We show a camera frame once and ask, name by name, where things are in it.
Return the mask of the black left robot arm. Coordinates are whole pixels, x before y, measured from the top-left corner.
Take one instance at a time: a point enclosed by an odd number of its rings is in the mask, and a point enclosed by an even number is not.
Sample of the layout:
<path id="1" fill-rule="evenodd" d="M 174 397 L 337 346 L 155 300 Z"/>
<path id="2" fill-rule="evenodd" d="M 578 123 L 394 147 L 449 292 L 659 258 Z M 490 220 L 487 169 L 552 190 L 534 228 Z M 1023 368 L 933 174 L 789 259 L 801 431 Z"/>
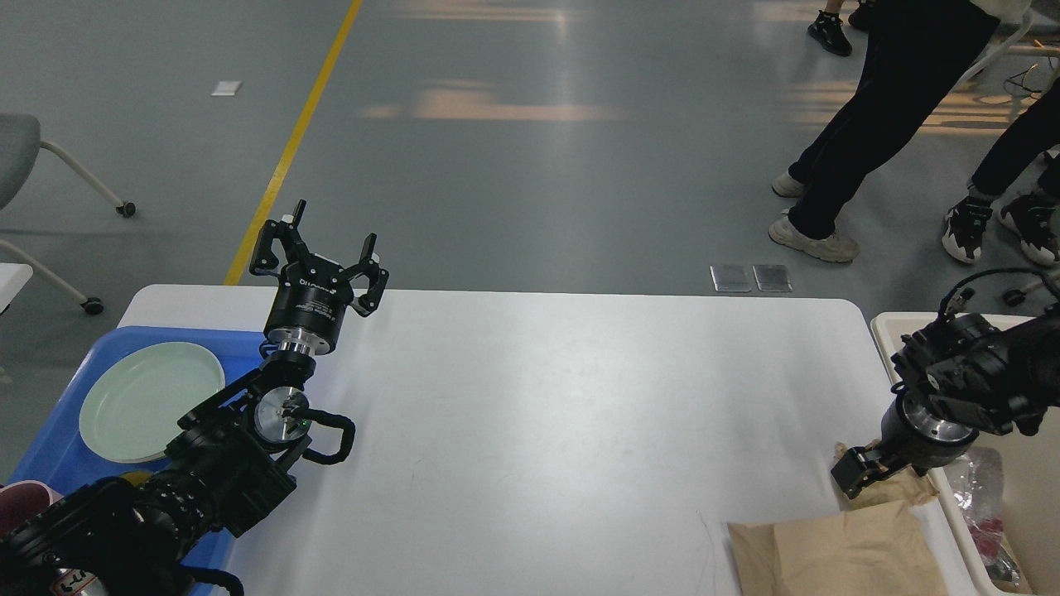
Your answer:
<path id="1" fill-rule="evenodd" d="M 183 414 L 163 470 L 86 484 L 4 533 L 4 595 L 188 595 L 198 584 L 242 595 L 234 574 L 186 556 L 204 536 L 238 538 L 268 518 L 296 489 L 292 464 L 348 458 L 355 423 L 311 407 L 306 382 L 347 310 L 374 313 L 389 279 L 373 233 L 348 267 L 311 252 L 298 230 L 305 208 L 266 220 L 249 262 L 277 279 L 260 365 Z"/>

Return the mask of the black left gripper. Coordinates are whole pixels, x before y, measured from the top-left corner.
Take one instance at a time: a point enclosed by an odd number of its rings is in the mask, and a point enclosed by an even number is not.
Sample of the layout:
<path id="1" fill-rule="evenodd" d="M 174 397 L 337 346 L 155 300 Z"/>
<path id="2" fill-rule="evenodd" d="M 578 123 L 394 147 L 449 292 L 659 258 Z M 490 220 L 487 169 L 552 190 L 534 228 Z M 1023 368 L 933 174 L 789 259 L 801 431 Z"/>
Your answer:
<path id="1" fill-rule="evenodd" d="M 262 223 L 251 246 L 248 271 L 276 280 L 277 294 L 264 327 L 265 339 L 279 344 L 308 335 L 314 354 L 323 355 L 334 351 L 348 306 L 363 318 L 378 309 L 389 271 L 381 267 L 375 253 L 376 233 L 366 236 L 359 260 L 351 267 L 316 263 L 299 231 L 306 206 L 305 199 L 299 199 L 292 214 Z M 340 281 L 342 269 L 344 281 Z M 368 282 L 360 295 L 352 290 L 357 279 Z"/>

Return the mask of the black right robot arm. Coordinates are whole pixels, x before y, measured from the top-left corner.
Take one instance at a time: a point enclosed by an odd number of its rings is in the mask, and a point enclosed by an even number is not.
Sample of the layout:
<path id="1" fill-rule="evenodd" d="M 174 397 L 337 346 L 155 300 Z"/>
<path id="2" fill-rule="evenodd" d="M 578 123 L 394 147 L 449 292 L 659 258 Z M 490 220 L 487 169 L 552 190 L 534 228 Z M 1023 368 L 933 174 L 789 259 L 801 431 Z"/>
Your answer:
<path id="1" fill-rule="evenodd" d="M 1034 436 L 1059 396 L 1059 312 L 999 329 L 965 306 L 967 276 L 940 300 L 932 321 L 902 336 L 891 355 L 898 381 L 874 445 L 844 450 L 831 469 L 841 493 L 859 497 L 912 469 L 917 476 L 954 463 L 980 434 Z"/>

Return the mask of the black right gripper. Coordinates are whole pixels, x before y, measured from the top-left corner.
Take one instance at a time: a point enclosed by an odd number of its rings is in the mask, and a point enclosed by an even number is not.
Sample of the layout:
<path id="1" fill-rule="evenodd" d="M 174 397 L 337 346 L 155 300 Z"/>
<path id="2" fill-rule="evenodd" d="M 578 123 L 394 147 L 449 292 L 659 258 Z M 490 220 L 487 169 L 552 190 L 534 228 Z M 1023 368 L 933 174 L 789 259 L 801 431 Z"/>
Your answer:
<path id="1" fill-rule="evenodd" d="M 845 498 L 855 499 L 907 467 L 924 476 L 953 463 L 978 436 L 979 430 L 943 420 L 909 392 L 899 392 L 881 421 L 879 444 L 840 449 L 831 477 Z"/>

